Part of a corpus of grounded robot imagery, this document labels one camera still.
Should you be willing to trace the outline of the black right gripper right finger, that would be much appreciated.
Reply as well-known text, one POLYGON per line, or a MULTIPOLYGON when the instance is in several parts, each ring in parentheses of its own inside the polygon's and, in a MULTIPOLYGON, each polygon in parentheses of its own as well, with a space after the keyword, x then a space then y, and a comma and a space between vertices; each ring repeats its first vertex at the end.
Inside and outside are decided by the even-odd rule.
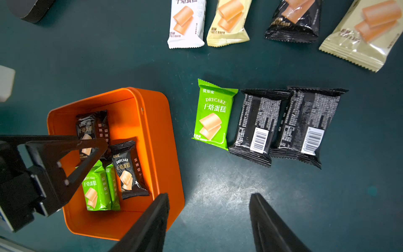
POLYGON ((249 211, 257 252, 310 251, 261 194, 251 195, 249 211))

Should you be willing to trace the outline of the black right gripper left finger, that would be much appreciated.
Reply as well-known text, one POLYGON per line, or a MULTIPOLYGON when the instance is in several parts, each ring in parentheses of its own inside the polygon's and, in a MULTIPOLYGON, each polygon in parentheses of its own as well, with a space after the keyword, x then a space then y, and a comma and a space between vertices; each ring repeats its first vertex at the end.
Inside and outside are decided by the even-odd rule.
POLYGON ((111 252, 161 252, 163 250, 170 203, 160 194, 111 252))

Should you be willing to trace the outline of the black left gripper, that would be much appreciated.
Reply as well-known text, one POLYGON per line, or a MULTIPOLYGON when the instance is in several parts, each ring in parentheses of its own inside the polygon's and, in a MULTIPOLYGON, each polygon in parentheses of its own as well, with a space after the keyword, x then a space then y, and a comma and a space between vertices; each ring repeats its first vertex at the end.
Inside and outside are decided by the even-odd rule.
POLYGON ((67 205, 84 178, 108 148, 104 139, 72 135, 1 135, 1 227, 17 232, 34 220, 67 205), (27 170, 18 150, 25 144, 33 165, 27 170), (64 168, 70 154, 91 148, 84 161, 64 168))

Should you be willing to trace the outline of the black drycake packet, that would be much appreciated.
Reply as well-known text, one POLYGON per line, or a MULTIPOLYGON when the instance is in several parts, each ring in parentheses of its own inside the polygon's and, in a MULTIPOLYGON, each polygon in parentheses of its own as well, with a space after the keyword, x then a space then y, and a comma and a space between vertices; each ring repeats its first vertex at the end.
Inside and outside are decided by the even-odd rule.
POLYGON ((149 196, 145 185, 136 142, 131 140, 111 146, 112 163, 121 182, 122 199, 149 196))

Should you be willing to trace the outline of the green cookie packet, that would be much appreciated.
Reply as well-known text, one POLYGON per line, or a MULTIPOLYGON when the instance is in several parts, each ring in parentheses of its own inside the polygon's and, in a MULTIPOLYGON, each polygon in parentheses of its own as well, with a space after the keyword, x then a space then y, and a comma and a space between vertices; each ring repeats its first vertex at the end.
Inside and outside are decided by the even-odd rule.
POLYGON ((88 211, 111 210, 112 200, 106 170, 100 160, 89 171, 82 182, 82 187, 88 211))
POLYGON ((120 200, 119 200, 119 195, 118 195, 115 169, 114 169, 113 164, 112 163, 108 164, 105 167, 105 171, 106 171, 106 177, 107 177, 107 181, 108 181, 108 187, 109 187, 110 198, 111 198, 111 210, 120 211, 121 206, 120 206, 120 200))
POLYGON ((200 88, 193 139, 228 151, 227 132, 238 89, 198 80, 200 88))

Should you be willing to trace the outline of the black cookie packet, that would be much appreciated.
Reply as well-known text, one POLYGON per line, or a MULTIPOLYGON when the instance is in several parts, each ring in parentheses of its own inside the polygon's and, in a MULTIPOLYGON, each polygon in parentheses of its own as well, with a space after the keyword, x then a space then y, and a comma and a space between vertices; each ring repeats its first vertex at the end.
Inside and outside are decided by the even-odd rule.
POLYGON ((264 38, 288 43, 316 42, 320 32, 321 0, 282 0, 264 38))
POLYGON ((82 140, 105 139, 108 148, 101 159, 106 161, 111 160, 110 130, 107 110, 77 115, 76 131, 78 138, 82 140))

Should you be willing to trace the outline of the black chocolate bar packet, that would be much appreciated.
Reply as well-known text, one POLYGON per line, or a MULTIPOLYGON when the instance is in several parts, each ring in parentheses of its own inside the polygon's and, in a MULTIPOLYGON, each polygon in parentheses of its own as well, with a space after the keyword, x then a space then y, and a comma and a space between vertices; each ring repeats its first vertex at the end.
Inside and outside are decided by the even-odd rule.
POLYGON ((235 142, 229 153, 271 167, 271 144, 278 130, 280 111, 290 92, 280 89, 243 89, 245 98, 237 127, 235 142))

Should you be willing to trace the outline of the white cookie packet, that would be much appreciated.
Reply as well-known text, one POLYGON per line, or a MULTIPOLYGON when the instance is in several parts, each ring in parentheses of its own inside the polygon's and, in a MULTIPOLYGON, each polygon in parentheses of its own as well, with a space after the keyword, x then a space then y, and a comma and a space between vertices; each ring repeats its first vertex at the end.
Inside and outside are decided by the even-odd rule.
POLYGON ((172 0, 171 3, 169 48, 203 47, 206 1, 172 0))

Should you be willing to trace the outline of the pale yellow cookie packet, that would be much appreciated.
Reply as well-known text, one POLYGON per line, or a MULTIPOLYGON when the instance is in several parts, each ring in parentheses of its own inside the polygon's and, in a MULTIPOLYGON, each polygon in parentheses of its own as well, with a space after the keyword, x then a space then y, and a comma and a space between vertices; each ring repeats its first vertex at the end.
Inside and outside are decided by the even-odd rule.
POLYGON ((319 50, 378 72, 402 33, 402 1, 354 1, 319 50))

